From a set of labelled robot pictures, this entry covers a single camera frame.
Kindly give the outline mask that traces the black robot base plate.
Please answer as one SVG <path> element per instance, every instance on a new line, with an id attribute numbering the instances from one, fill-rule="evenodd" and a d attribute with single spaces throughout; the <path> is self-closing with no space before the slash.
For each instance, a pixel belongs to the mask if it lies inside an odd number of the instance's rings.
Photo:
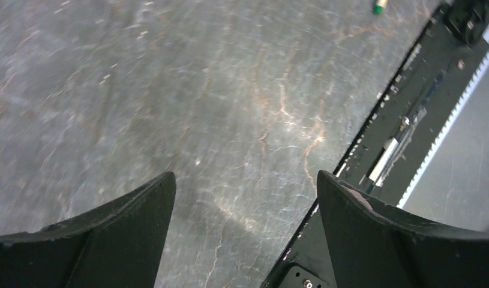
<path id="1" fill-rule="evenodd" d="M 489 1 L 442 2 L 380 95 L 352 144 L 331 172 L 355 189 L 397 206 L 416 167 L 407 159 L 423 150 L 412 143 L 416 127 L 449 88 L 458 61 L 482 57 Z M 313 203 L 263 287 L 338 287 L 319 210 Z"/>

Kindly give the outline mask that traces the green capped whiteboard marker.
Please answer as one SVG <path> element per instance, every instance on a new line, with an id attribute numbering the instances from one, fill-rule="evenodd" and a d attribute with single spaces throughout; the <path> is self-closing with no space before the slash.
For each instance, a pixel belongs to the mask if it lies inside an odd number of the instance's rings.
<path id="1" fill-rule="evenodd" d="M 381 15 L 387 6 L 388 0 L 375 0 L 373 14 Z"/>

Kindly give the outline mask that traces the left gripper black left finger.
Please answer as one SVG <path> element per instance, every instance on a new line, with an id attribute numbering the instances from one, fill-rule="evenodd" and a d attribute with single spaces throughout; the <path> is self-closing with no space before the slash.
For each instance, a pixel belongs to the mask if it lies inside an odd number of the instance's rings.
<path id="1" fill-rule="evenodd" d="M 41 230 L 0 236 L 0 287 L 153 287 L 175 175 Z"/>

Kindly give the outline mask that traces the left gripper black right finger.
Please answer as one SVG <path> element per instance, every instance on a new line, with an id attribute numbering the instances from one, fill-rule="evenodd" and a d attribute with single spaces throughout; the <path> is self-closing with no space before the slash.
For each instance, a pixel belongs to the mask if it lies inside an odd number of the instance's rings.
<path id="1" fill-rule="evenodd" d="M 489 287 L 489 233 L 411 214 L 324 170 L 317 199 L 338 287 Z"/>

